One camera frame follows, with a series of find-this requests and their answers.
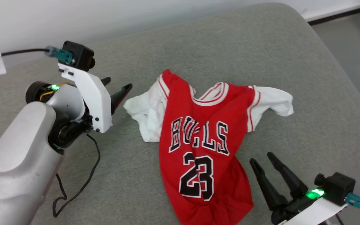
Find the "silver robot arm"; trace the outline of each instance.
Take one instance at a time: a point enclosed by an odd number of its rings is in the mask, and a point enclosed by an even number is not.
[[[132,88],[110,96],[105,85],[88,73],[94,52],[65,42],[70,63],[59,61],[62,77],[74,81],[59,86],[35,82],[27,90],[27,105],[0,138],[0,225],[26,225],[43,204],[64,159],[65,150],[90,130],[104,133],[112,114]]]

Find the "white wall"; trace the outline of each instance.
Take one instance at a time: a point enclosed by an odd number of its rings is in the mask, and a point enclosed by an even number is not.
[[[360,0],[0,0],[0,52],[88,44],[267,2],[286,3],[308,21],[360,7]]]

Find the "cable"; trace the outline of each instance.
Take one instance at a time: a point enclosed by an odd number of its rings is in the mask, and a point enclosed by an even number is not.
[[[57,84],[56,86],[60,87],[60,86],[63,85],[63,84],[72,85],[72,84],[69,83],[69,82],[63,82],[63,83]]]
[[[54,93],[54,91],[45,92],[44,94],[42,94],[40,96],[40,101],[43,99],[44,96],[49,95],[49,94],[53,94],[53,93]]]
[[[24,50],[18,50],[13,52],[3,52],[1,53],[1,56],[9,56],[14,54],[20,54],[20,53],[31,53],[31,52],[49,52],[49,49],[46,48],[32,48],[32,49],[24,49]]]
[[[338,222],[340,223],[340,225],[344,225],[343,221],[341,220],[340,216],[338,215],[338,213],[336,213],[336,218],[338,220]]]
[[[93,137],[91,137],[89,134],[87,134],[87,137],[89,137],[91,140],[94,141],[95,146],[96,146],[96,148],[97,148],[97,152],[98,152],[98,159],[97,159],[96,163],[94,164],[94,166],[92,167],[91,172],[90,172],[90,175],[89,175],[87,181],[84,183],[84,185],[83,185],[82,188],[80,189],[80,191],[77,192],[77,194],[76,194],[73,198],[69,199],[69,201],[67,201],[67,202],[58,210],[58,212],[56,212],[56,203],[57,203],[60,199],[63,199],[63,200],[68,199],[68,196],[66,195],[66,192],[65,192],[65,190],[63,189],[62,181],[60,180],[59,175],[56,174],[56,178],[57,178],[57,180],[58,180],[58,182],[59,182],[59,187],[60,187],[60,190],[62,191],[63,197],[59,197],[59,198],[55,199],[54,203],[52,204],[52,214],[54,215],[54,218],[57,218],[57,216],[58,216],[58,215],[62,212],[62,210],[66,207],[66,205],[68,205],[72,200],[74,200],[75,198],[77,198],[77,196],[80,195],[80,193],[84,190],[84,188],[86,188],[87,184],[91,181],[91,178],[92,178],[93,175],[94,175],[95,168],[97,168],[97,165],[98,165],[98,163],[100,162],[101,153],[100,153],[100,148],[98,148],[97,141],[96,141]]]

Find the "red basketball jersey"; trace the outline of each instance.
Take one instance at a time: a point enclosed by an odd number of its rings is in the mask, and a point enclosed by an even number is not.
[[[145,141],[160,129],[161,174],[179,221],[238,223],[254,204],[248,178],[234,155],[265,110],[293,113],[292,96],[275,88],[219,82],[197,99],[195,90],[169,70],[154,86],[128,100],[125,108],[139,122]]]

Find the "jersey armhole trim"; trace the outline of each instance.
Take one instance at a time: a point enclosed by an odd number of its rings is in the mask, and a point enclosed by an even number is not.
[[[255,96],[254,96],[254,100],[252,101],[252,104],[247,108],[247,119],[248,119],[248,121],[247,121],[247,133],[255,130],[255,127],[254,127],[254,124],[253,124],[253,118],[252,118],[252,115],[251,115],[251,111],[252,111],[252,109],[254,107],[256,107],[259,104],[260,97],[261,97],[261,93],[259,91],[255,90],[254,85],[248,86],[248,87],[252,88],[255,91]]]
[[[159,87],[160,87],[162,93],[165,95],[166,98],[168,98],[170,91],[169,91],[169,88],[168,88],[168,86],[166,85],[165,81],[163,80],[163,75],[162,75],[162,74],[159,75],[159,77],[158,77],[157,80],[158,80]]]

